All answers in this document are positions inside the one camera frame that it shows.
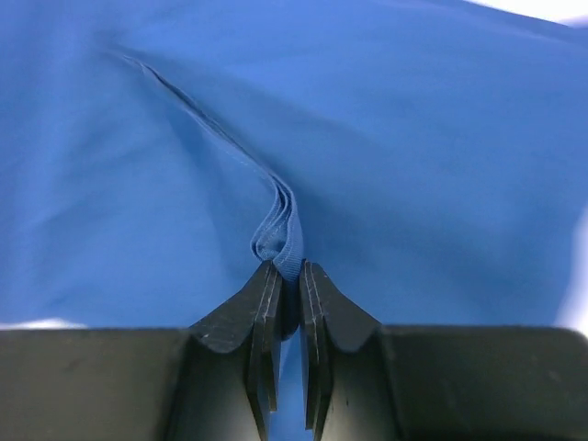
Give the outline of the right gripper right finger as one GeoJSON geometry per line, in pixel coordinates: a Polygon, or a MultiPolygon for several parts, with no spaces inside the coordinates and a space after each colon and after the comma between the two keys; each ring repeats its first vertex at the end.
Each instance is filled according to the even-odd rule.
{"type": "Polygon", "coordinates": [[[391,325],[318,265],[300,274],[317,440],[584,440],[587,340],[563,328],[391,325]]]}

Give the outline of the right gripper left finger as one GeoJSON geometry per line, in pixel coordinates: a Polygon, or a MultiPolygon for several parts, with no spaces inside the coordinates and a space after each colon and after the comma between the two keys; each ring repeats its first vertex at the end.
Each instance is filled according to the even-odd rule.
{"type": "Polygon", "coordinates": [[[263,263],[187,328],[6,330],[4,440],[265,440],[281,291],[263,263]]]}

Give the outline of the blue surgical wrap cloth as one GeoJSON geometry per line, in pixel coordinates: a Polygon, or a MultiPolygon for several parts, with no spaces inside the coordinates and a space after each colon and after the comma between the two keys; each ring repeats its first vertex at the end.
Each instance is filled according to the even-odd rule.
{"type": "Polygon", "coordinates": [[[4,1],[1,334],[187,328],[263,263],[378,322],[554,327],[587,207],[587,35],[464,1],[4,1]]]}

